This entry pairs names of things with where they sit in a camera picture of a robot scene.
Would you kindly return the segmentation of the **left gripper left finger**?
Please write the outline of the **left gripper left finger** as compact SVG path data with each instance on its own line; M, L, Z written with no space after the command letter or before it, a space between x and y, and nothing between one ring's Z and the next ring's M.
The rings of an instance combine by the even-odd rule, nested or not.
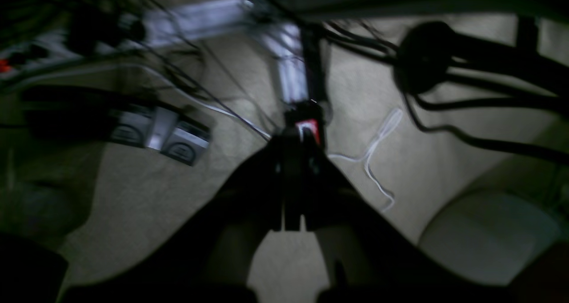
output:
M246 285L265 236L281 225L284 138L245 160L151 255L119 275L72 287L64 303L256 303Z

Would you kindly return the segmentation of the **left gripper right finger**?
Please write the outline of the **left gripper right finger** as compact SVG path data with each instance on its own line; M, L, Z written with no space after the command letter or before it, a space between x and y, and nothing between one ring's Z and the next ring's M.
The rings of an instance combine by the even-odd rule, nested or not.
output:
M313 139L302 147L307 227L332 278L319 303L516 303L508 287L478 285L430 259L361 197Z

